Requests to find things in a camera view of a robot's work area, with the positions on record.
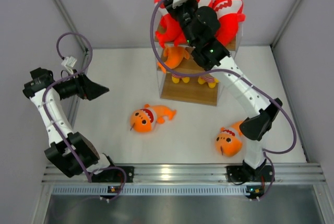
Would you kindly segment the red shark plush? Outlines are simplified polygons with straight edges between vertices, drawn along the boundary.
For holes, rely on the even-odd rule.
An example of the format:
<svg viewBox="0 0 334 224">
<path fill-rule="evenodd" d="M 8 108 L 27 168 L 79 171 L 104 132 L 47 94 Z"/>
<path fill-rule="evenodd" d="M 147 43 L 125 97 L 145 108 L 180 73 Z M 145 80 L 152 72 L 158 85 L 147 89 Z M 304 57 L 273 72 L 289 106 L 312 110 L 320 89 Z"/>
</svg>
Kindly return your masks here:
<svg viewBox="0 0 334 224">
<path fill-rule="evenodd" d="M 154 4 L 157 5 L 159 1 L 154 0 Z M 179 23 L 168 13 L 164 4 L 159 6 L 158 11 L 162 16 L 159 25 L 164 29 L 164 32 L 156 31 L 156 38 L 160 46 L 164 49 L 166 42 L 174 42 L 179 37 L 181 28 Z"/>
<path fill-rule="evenodd" d="M 216 38 L 224 46 L 227 46 L 236 37 L 239 23 L 246 19 L 243 7 L 243 0 L 214 0 L 212 4 L 220 23 Z"/>
<path fill-rule="evenodd" d="M 203 7 L 203 6 L 208 6 L 212 7 L 213 0 L 196 0 L 198 3 L 198 7 Z M 179 46 L 179 45 L 186 45 L 187 40 L 184 36 L 184 33 L 181 32 L 179 36 L 174 40 L 174 46 Z"/>
</svg>

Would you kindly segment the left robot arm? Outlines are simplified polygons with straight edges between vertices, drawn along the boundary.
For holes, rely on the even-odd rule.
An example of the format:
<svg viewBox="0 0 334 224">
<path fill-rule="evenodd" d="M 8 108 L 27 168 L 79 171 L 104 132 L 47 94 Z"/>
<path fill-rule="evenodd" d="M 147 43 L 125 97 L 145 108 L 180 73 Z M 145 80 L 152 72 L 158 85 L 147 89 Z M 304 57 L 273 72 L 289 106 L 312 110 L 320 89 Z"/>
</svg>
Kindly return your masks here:
<svg viewBox="0 0 334 224">
<path fill-rule="evenodd" d="M 100 173 L 107 182 L 114 181 L 118 169 L 111 158 L 104 155 L 102 160 L 93 144 L 73 131 L 61 105 L 61 100 L 72 96 L 91 101 L 109 89 L 92 82 L 84 73 L 60 82 L 55 82 L 52 71 L 40 67 L 30 75 L 32 80 L 24 85 L 23 94 L 36 106 L 45 125 L 49 137 L 49 148 L 44 151 L 47 159 L 69 178 L 87 170 Z"/>
</svg>

